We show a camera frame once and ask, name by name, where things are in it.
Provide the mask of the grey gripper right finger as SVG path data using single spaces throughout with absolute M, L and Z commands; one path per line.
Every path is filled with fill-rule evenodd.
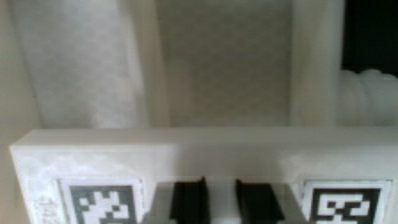
M 242 224 L 278 224 L 280 213 L 271 185 L 237 181 L 237 199 Z

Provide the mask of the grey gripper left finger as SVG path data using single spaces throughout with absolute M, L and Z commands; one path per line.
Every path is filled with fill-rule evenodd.
M 170 219 L 177 224 L 210 224 L 210 195 L 207 179 L 177 182 Z

